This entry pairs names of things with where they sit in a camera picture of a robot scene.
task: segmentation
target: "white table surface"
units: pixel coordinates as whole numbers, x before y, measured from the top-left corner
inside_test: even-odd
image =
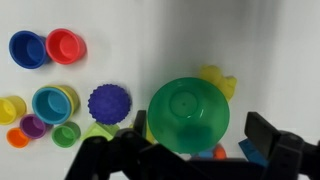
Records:
[[[202,64],[214,64],[238,78],[229,129],[222,139],[230,157],[243,157],[237,143],[245,138],[248,111],[258,111],[278,129],[316,143],[319,9],[317,0],[2,0],[0,96],[21,96],[32,113],[31,99],[38,88],[67,84],[80,96],[81,108],[72,120],[84,132],[94,122],[87,108],[90,93],[98,85],[116,83],[127,88],[133,100],[131,113],[120,124],[126,127],[166,82],[196,76]],[[88,49],[83,60],[36,70],[13,62],[8,42],[15,32],[46,36],[60,27],[83,37]],[[63,179],[80,142],[62,149],[48,134],[14,149],[5,136],[18,122],[0,126],[0,179]]]

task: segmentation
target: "blue cup rim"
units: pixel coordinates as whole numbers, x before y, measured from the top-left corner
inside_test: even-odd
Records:
[[[52,120],[48,117],[44,117],[40,112],[39,112],[39,109],[38,109],[38,106],[37,106],[37,99],[39,97],[39,95],[43,92],[55,92],[55,93],[58,93],[59,95],[61,95],[63,97],[63,99],[68,103],[68,107],[67,107],[67,113],[59,120]],[[64,94],[64,92],[62,92],[61,90],[57,89],[57,88],[53,88],[53,87],[44,87],[44,88],[41,88],[39,89],[33,96],[32,98],[32,108],[33,108],[33,111],[34,111],[34,114],[36,116],[38,116],[38,118],[40,120],[42,120],[43,122],[47,123],[47,124],[61,124],[63,122],[65,122],[66,120],[69,119],[69,117],[71,116],[71,102],[68,98],[68,96],[66,94]]]
[[[29,35],[30,37],[34,38],[35,40],[37,40],[39,42],[39,44],[41,44],[41,50],[42,50],[42,54],[43,54],[43,57],[41,58],[41,60],[35,64],[35,65],[26,65],[24,64],[22,61],[22,59],[19,59],[16,57],[15,55],[15,52],[13,51],[13,45],[15,43],[15,40],[20,37],[21,35]],[[11,39],[10,39],[10,42],[9,42],[9,51],[10,51],[10,55],[12,57],[12,59],[21,67],[23,68],[26,68],[26,69],[36,69],[40,66],[42,66],[48,59],[48,54],[47,54],[47,51],[46,51],[46,46],[45,46],[45,42],[44,40],[42,39],[42,37],[40,37],[39,35],[31,32],[31,31],[26,31],[26,30],[23,30],[23,31],[19,31],[17,33],[15,33]]]

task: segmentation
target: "blue stacking cup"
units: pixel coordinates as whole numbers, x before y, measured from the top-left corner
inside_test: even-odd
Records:
[[[30,31],[15,33],[9,43],[13,60],[23,68],[36,69],[49,61],[45,38]]]
[[[47,124],[61,124],[72,114],[71,102],[60,89],[44,87],[32,99],[34,113]]]

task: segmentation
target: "yellow toy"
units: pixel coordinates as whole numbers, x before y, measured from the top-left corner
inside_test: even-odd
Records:
[[[153,135],[152,135],[152,133],[151,133],[151,131],[150,131],[149,123],[148,123],[148,122],[146,122],[146,123],[147,123],[146,139],[147,139],[151,144],[153,144],[153,143],[154,143],[154,137],[153,137]]]
[[[224,77],[220,68],[217,66],[202,66],[200,69],[200,79],[209,81],[215,85],[222,92],[227,101],[230,101],[233,97],[237,79],[233,76]]]

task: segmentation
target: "purple textured ball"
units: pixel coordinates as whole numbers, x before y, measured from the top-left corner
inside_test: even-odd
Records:
[[[93,91],[89,99],[89,112],[93,118],[103,124],[121,122],[129,113],[131,100],[123,88],[105,84]]]

